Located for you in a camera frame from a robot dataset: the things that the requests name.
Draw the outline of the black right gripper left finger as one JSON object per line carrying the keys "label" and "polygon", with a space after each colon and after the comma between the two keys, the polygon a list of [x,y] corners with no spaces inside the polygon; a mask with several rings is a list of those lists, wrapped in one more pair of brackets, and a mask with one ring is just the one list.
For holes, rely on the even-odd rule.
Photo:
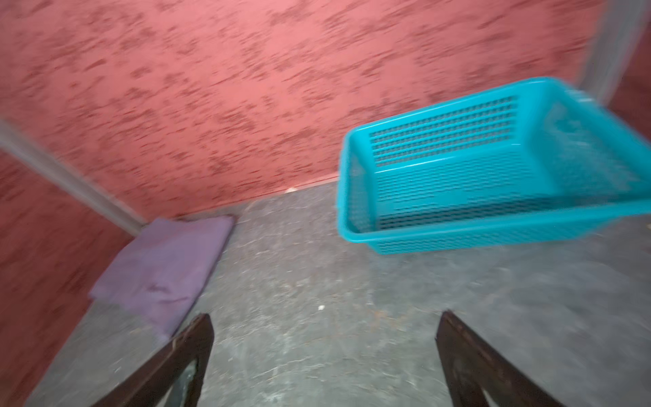
{"label": "black right gripper left finger", "polygon": [[208,314],[200,314],[96,406],[196,406],[214,343]]}

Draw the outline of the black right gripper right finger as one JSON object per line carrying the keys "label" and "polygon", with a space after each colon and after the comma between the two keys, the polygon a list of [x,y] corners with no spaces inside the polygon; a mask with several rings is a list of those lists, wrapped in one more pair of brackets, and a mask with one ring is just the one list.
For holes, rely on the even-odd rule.
{"label": "black right gripper right finger", "polygon": [[451,310],[437,329],[437,350],[454,406],[562,404],[523,374]]}

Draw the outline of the purple trousers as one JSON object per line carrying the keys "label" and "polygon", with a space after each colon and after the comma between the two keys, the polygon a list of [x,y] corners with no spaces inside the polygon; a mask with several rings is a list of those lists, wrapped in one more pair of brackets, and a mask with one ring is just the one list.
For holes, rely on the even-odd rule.
{"label": "purple trousers", "polygon": [[157,219],[117,254],[90,297],[142,317],[168,340],[203,292],[235,225],[233,215]]}

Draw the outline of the teal plastic basket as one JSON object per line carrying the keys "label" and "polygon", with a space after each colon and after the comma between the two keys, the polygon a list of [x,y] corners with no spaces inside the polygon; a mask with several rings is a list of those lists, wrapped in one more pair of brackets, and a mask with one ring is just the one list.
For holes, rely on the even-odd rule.
{"label": "teal plastic basket", "polygon": [[649,211],[649,144],[554,78],[362,125],[340,155],[338,232],[378,254],[571,240]]}

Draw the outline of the right aluminium corner post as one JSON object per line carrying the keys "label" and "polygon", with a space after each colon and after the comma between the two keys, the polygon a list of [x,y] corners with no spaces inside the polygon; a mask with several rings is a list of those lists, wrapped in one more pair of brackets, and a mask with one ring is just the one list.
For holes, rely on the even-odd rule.
{"label": "right aluminium corner post", "polygon": [[606,106],[615,94],[650,18],[650,1],[608,1],[578,89]]}

